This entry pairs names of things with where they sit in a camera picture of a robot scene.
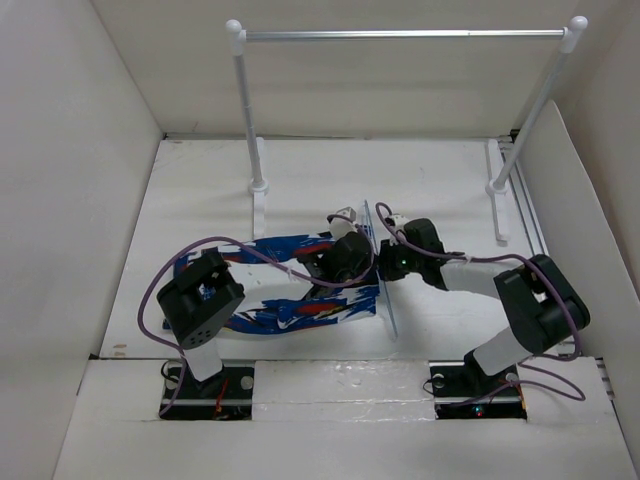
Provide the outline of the light blue wire hanger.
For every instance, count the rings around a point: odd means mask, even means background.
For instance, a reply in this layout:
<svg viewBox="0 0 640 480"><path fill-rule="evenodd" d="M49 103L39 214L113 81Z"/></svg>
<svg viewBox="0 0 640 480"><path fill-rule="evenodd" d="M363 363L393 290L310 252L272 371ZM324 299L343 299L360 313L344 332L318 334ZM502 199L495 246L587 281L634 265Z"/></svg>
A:
<svg viewBox="0 0 640 480"><path fill-rule="evenodd" d="M358 223L370 240L375 255L375 266L373 270L379 287L379 295L376 300L377 315L382 319L388 338L392 342L396 342L398 339L398 328L391 304L389 289L380 269L380 246L375 230L373 208L366 199L363 200L362 206L358 210Z"/></svg>

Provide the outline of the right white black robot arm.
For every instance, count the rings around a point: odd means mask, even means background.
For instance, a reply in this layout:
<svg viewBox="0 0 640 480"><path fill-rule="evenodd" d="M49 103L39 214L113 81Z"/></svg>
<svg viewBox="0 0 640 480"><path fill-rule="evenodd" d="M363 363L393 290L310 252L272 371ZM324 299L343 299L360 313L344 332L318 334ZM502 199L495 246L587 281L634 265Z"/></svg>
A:
<svg viewBox="0 0 640 480"><path fill-rule="evenodd" d="M390 234L379 255L384 280L417 274L436 289L478 294L501 303L507 327L464 357L457 380L466 399L513 387L507 378L512 367L547 356L567 338L577 339L591 322L586 304L547 255L473 257L448 252L429 219L389 214L381 220Z"/></svg>

